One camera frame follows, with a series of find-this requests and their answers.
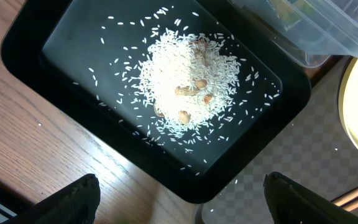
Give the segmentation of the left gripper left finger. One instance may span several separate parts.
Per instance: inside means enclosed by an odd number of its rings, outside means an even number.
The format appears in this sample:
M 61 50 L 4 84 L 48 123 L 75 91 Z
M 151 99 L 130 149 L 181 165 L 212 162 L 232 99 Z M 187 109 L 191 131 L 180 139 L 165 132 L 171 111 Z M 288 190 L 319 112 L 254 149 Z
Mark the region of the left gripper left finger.
M 86 174 L 6 223 L 93 224 L 100 200 L 98 178 Z

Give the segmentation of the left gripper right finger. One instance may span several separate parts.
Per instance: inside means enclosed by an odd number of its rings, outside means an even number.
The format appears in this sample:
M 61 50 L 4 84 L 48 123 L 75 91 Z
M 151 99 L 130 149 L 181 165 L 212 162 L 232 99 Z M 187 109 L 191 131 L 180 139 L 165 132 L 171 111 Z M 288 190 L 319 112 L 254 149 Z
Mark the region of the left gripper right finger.
M 264 195 L 275 224 L 358 224 L 358 216 L 279 172 L 267 174 Z

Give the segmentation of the rice and peanut scraps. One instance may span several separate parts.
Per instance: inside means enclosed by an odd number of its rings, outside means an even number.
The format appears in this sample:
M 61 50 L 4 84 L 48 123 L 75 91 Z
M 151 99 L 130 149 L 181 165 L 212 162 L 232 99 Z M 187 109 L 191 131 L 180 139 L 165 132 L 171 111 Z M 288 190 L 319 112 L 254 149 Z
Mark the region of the rice and peanut scraps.
M 72 6 L 62 17 L 74 42 L 74 84 L 100 112 L 182 171 L 205 173 L 279 99 L 277 76 L 200 10 L 108 15 Z

